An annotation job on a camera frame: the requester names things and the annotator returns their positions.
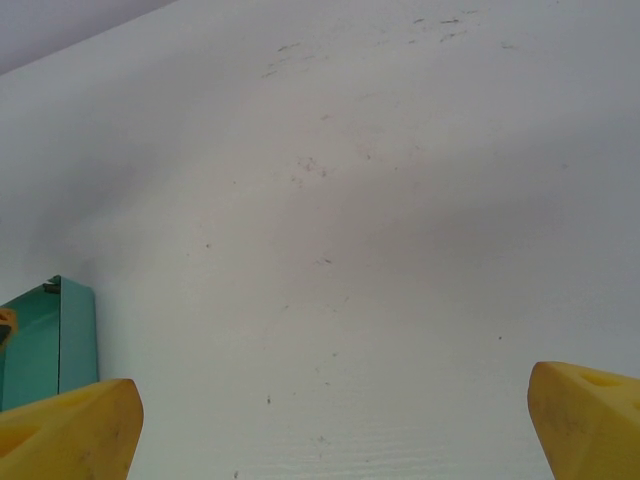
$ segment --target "green metal box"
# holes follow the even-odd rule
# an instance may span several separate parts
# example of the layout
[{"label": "green metal box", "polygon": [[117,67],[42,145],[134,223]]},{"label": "green metal box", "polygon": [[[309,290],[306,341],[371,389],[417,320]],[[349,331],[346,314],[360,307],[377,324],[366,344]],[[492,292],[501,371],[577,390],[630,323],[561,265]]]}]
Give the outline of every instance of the green metal box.
[{"label": "green metal box", "polygon": [[0,354],[0,410],[98,381],[93,290],[64,277],[2,305],[18,331]]}]

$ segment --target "stain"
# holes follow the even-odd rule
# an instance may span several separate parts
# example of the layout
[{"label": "stain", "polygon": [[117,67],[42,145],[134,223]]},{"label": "stain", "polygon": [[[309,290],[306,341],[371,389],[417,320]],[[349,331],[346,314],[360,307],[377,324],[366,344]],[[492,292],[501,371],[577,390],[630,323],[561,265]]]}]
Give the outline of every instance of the stain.
[{"label": "stain", "polygon": [[451,40],[453,37],[457,37],[459,35],[464,35],[465,33],[467,33],[466,30],[463,30],[461,32],[456,32],[456,33],[447,33],[446,35],[442,36],[442,38],[440,39],[440,43],[446,42],[447,40]]},{"label": "stain", "polygon": [[272,70],[272,69],[273,69],[273,67],[275,67],[275,66],[277,66],[277,65],[280,65],[280,64],[282,64],[282,63],[286,62],[286,61],[287,61],[287,60],[289,60],[290,58],[291,58],[291,57],[284,57],[284,58],[281,58],[280,60],[278,60],[278,61],[277,61],[277,62],[275,62],[275,63],[270,63],[269,65],[267,65],[267,70]]},{"label": "stain", "polygon": [[291,45],[285,45],[285,46],[280,47],[280,48],[278,49],[278,53],[280,53],[280,52],[284,52],[284,51],[286,51],[286,50],[289,50],[290,48],[294,48],[294,47],[297,47],[297,46],[299,46],[299,45],[300,45],[300,42],[298,42],[298,43],[293,43],[293,44],[291,44]]},{"label": "stain", "polygon": [[296,185],[298,185],[298,188],[302,188],[302,185],[304,184],[302,179],[296,177],[295,175],[291,175],[291,183],[295,183]]},{"label": "stain", "polygon": [[362,95],[358,95],[356,97],[356,102],[362,102],[363,100],[368,100],[372,97],[377,97],[378,95],[381,95],[382,92],[369,92],[369,93],[363,93]]},{"label": "stain", "polygon": [[313,157],[298,157],[298,166],[306,172],[314,172],[323,178],[329,173],[327,169],[318,164],[318,161]]}]

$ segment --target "dirt mark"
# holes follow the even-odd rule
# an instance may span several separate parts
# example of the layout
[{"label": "dirt mark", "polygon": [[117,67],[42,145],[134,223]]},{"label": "dirt mark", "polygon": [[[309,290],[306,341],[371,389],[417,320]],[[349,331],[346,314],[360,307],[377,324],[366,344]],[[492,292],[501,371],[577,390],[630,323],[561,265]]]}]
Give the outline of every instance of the dirt mark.
[{"label": "dirt mark", "polygon": [[440,43],[446,42],[447,40],[451,40],[454,37],[464,35],[465,33],[467,33],[466,30],[463,30],[461,32],[455,32],[455,33],[447,33],[446,35],[442,36],[442,38],[440,39]]},{"label": "dirt mark", "polygon": [[298,157],[298,166],[305,172],[316,173],[323,178],[329,173],[327,169],[320,165],[313,157]]},{"label": "dirt mark", "polygon": [[285,52],[285,51],[287,51],[287,50],[289,50],[289,49],[291,49],[291,48],[295,48],[295,47],[298,47],[298,46],[300,46],[300,42],[298,42],[298,43],[292,43],[291,45],[285,45],[285,46],[280,47],[280,48],[278,49],[278,53],[280,53],[280,52]]}]

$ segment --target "yellow plastic piece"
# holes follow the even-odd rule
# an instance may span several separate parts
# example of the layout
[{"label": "yellow plastic piece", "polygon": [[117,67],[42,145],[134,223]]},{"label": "yellow plastic piece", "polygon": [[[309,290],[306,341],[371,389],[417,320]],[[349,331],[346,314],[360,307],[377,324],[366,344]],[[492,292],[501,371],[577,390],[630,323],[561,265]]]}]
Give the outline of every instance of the yellow plastic piece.
[{"label": "yellow plastic piece", "polygon": [[132,380],[109,380],[0,414],[0,479],[124,480],[142,430]]},{"label": "yellow plastic piece", "polygon": [[556,480],[640,479],[640,380],[538,363],[528,403]]},{"label": "yellow plastic piece", "polygon": [[9,308],[0,308],[0,352],[2,352],[11,337],[18,331],[16,312]]}]

